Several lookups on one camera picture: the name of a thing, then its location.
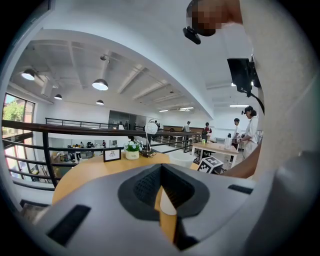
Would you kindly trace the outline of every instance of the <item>black cable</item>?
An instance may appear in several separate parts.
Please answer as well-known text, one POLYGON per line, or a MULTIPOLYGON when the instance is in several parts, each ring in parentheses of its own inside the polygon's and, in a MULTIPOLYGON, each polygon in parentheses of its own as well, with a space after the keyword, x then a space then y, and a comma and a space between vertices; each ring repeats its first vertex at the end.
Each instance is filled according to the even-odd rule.
POLYGON ((262 101, 257 96, 255 96, 252 92, 250 92, 250 93, 251 93, 251 96, 254 97, 259 102, 259 105, 260 105, 260 107, 262 109, 262 112, 263 112, 263 114, 265 114, 265 106, 262 103, 262 101))

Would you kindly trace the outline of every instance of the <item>person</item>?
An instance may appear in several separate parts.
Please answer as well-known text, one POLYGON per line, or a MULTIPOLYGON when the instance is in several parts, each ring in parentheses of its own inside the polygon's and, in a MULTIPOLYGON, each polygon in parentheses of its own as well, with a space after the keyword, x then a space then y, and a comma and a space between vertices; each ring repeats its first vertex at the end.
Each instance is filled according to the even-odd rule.
POLYGON ((183 132, 186 132, 186 133, 189 133, 190 132, 190 127, 189 127, 189 125, 190 125, 190 121, 188 121, 188 122, 186 122, 186 125, 184 126, 184 127, 182 127, 182 131, 183 132))
POLYGON ((319 138, 320 122, 310 125, 310 117, 319 115, 319 60, 284 7, 276 1, 193 0, 187 16, 192 27, 208 31, 209 36, 211 30, 241 24, 253 47, 261 83, 257 96, 267 113, 259 118, 263 140, 248 158, 223 175, 254 175, 257 181, 265 171, 279 168, 301 151, 318 150, 319 140, 315 138, 319 138))
POLYGON ((245 130, 245 135, 243 138, 237 139, 236 143, 240 144, 246 142, 244 146, 244 158, 246 159, 258 146, 259 134, 257 132, 258 128, 258 117, 257 112, 252 106, 247 106, 244 109, 245 115, 250 122, 245 130))
POLYGON ((80 151, 76 151, 75 154, 76 154, 76 160, 77 160, 77 162, 79 164, 80 158, 81 158, 81 152, 80 151))
MULTIPOLYGON (((239 118, 235 118, 233 121, 234 121, 234 125, 235 125, 235 130, 234 130, 234 133, 233 133, 231 145, 234 146, 235 149, 238 149, 237 138, 240 135, 240 126, 239 126, 240 119, 239 118)), ((234 156, 232 155, 231 158, 230 158, 230 162, 232 163, 233 160, 234 160, 234 156)))
POLYGON ((206 135, 206 141, 209 141, 209 139, 210 139, 210 137, 212 135, 212 130, 209 127, 209 123, 208 122, 205 123, 205 128, 203 128, 202 134, 206 135))

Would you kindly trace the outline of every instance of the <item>black camera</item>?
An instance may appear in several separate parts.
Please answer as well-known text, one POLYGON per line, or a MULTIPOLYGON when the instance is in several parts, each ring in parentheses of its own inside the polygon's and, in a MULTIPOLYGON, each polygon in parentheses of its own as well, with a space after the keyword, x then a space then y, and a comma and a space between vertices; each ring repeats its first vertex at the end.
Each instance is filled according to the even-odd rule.
POLYGON ((197 33, 195 32, 195 30, 192 27, 190 27, 190 26, 185 27, 183 29, 183 33, 186 38, 188 38, 189 40, 194 42, 196 45, 201 44, 200 37, 197 35, 197 33))

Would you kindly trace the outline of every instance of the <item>metal railing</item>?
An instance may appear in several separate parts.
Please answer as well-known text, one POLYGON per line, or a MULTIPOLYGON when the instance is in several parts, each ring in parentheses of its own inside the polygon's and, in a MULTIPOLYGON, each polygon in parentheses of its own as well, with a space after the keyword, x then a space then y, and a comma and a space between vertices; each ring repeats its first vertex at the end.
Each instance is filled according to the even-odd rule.
MULTIPOLYGON (((30 160, 30 159, 24 159, 19 158, 11 155, 5 155, 8 159, 13 159, 19 162, 25 162, 27 164, 34 164, 34 165, 41 165, 46 166, 47 171, 49 173, 48 176, 46 175, 38 175, 38 174, 32 174, 32 173, 26 173, 22 172, 20 170, 14 170, 14 169, 8 169, 9 172, 19 174, 21 176, 27 176, 31 178, 38 178, 38 179, 45 179, 52 182, 54 188, 57 186, 59 180, 61 180, 61 177, 56 177, 54 173, 53 167, 75 167, 77 163, 54 163, 52 162, 50 151, 53 152, 101 152, 104 149, 103 148, 65 148, 65 147, 50 147, 49 146, 49 133, 56 133, 56 134, 68 134, 68 135, 87 135, 87 136, 140 136, 145 137, 146 133, 142 130, 119 130, 119 129, 103 129, 103 128, 88 128, 88 127, 74 127, 74 126, 64 126, 64 125, 52 125, 52 124, 40 124, 40 123, 25 123, 25 122, 17 122, 17 121, 9 121, 9 120, 2 120, 2 126, 8 127, 8 128, 14 128, 14 129, 24 129, 32 132, 41 132, 42 133, 42 142, 43 146, 40 145, 31 145, 31 144, 24 144, 18 141, 11 141, 9 139, 2 139, 3 144, 6 146, 6 148, 11 146, 22 146, 24 148, 31 148, 36 150, 43 150, 44 152, 44 158, 45 161, 38 161, 38 160, 30 160)), ((161 152, 163 154, 177 151, 177 150, 183 150, 184 153, 190 152, 192 147, 192 144, 195 142, 199 142, 201 140, 201 135, 199 133, 192 133, 192 132, 166 132, 161 131, 157 132, 156 134, 148 134, 148 140, 151 142, 152 138, 154 138, 155 141, 161 140, 161 143, 159 144, 152 144, 152 148, 157 146, 163 146, 163 145, 175 145, 176 148, 172 150, 167 150, 164 152, 161 152), (179 137, 182 138, 182 140, 177 140, 171 142, 171 138, 179 137)), ((123 150, 123 147, 117 147, 114 149, 120 149, 123 150)), ((15 184, 33 188, 33 189, 39 189, 39 190, 49 190, 52 191, 54 188, 48 188, 43 186, 36 186, 36 185, 28 185, 25 183, 20 183, 17 181, 14 181, 15 184)))
POLYGON ((99 128, 99 129, 119 129, 119 124, 114 123, 103 123, 103 122, 87 122, 87 121, 76 121, 56 118, 45 118, 45 124, 54 126, 74 126, 74 127, 85 127, 85 128, 99 128))

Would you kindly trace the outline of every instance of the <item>potted plant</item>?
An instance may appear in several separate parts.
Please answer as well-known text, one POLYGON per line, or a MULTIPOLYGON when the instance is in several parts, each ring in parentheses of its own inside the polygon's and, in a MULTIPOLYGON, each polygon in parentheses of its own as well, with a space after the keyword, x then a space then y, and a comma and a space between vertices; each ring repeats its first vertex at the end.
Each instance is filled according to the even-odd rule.
POLYGON ((139 158, 139 151, 142 151, 142 141, 129 141, 124 144, 125 158, 129 160, 135 160, 139 158))

